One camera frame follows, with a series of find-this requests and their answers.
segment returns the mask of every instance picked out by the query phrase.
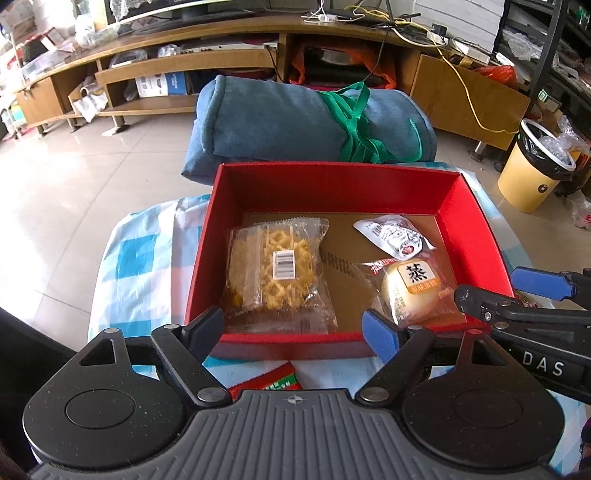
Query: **wooden tv cabinet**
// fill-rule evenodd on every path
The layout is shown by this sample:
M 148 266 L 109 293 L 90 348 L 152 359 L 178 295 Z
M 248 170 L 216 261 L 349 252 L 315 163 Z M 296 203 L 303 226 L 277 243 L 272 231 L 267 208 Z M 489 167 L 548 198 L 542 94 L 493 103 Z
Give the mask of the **wooden tv cabinet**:
M 278 34 L 278 48 L 265 50 L 219 50 L 162 57 L 109 69 L 111 58 L 134 48 L 178 43 L 194 38 L 239 34 Z M 358 38 L 377 44 L 384 31 L 353 24 L 310 24 L 298 15 L 261 15 L 240 20 L 214 22 L 178 28 L 146 36 L 128 35 L 87 50 L 69 63 L 26 83 L 17 99 L 31 126 L 60 119 L 80 117 L 72 111 L 68 94 L 86 77 L 94 73 L 104 85 L 108 107 L 100 116 L 111 116 L 116 125 L 129 115 L 159 115 L 194 112 L 197 95 L 140 98 L 127 102 L 123 91 L 129 79 L 157 73 L 240 67 L 269 67 L 273 62 L 281 78 L 288 76 L 288 64 L 294 40 L 301 35 L 329 35 Z M 466 92 L 454 71 L 443 60 L 432 56 L 433 49 L 413 47 L 396 35 L 388 35 L 385 48 L 391 49 L 397 70 L 398 88 L 409 94 L 430 118 L 435 128 L 450 131 L 480 142 L 507 149 L 529 104 L 529 99 L 500 83 L 460 68 L 481 121 L 490 129 L 506 130 L 491 133 L 478 127 L 466 99 Z

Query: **red snack package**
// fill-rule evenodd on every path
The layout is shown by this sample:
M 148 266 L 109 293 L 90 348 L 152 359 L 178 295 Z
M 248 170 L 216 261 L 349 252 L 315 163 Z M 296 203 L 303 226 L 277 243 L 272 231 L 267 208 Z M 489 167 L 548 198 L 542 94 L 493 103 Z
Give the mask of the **red snack package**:
M 270 372 L 228 388 L 232 400 L 236 400 L 242 390 L 302 390 L 296 378 L 296 369 L 287 362 Z

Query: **blue checkered cloth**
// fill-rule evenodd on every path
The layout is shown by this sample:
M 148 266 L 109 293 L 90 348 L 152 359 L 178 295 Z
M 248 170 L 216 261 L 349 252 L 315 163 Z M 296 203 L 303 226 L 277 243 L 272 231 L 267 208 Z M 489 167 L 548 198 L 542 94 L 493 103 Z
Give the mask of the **blue checkered cloth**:
M 476 196 L 501 249 L 509 271 L 531 262 L 513 230 L 492 203 L 476 176 L 445 163 L 413 164 L 460 171 Z M 108 327 L 125 336 L 149 335 L 167 323 L 183 323 L 193 266 L 209 195 L 155 205 L 121 220 L 111 234 L 100 264 L 90 315 L 89 340 Z M 551 306 L 545 299 L 536 301 Z M 284 361 L 241 362 L 208 357 L 205 367 L 231 387 L 266 373 Z M 382 366 L 377 357 L 293 361 L 304 388 L 347 388 L 354 395 Z M 151 367 L 136 371 L 154 375 Z M 434 374 L 442 374 L 439 369 Z M 576 467 L 581 429 L 587 419 L 584 404 L 554 394 L 566 426 L 551 465 L 562 475 Z

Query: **barcode sticker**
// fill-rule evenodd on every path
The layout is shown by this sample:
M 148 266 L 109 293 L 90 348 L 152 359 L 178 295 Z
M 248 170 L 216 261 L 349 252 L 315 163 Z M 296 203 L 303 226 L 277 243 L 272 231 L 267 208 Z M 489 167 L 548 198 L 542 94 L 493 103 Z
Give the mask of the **barcode sticker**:
M 382 228 L 384 226 L 381 223 L 375 223 L 374 226 L 372 227 L 371 231 L 372 233 L 374 233 L 375 235 L 379 236 L 379 234 L 382 233 Z
M 273 280 L 296 279 L 296 252 L 280 250 L 273 252 Z

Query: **metal cabinet leg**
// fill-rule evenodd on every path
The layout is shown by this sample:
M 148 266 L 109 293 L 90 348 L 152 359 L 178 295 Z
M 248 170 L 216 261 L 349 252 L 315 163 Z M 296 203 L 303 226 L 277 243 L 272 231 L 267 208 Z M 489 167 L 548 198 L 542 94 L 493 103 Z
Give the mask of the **metal cabinet leg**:
M 125 118 L 122 116 L 112 116 L 111 118 L 113 119 L 115 126 L 106 132 L 103 132 L 103 137 L 112 137 L 113 135 L 118 134 L 119 132 L 124 132 L 129 128 L 129 125 L 125 123 Z
M 476 148 L 470 153 L 470 157 L 472 158 L 472 160 L 482 161 L 482 154 L 484 153 L 485 148 L 486 144 L 484 142 L 478 142 Z
M 67 122 L 68 122 L 68 125 L 70 125 L 70 133 L 71 134 L 80 128 L 80 125 L 78 125 L 78 122 L 76 121 L 75 118 L 68 118 Z

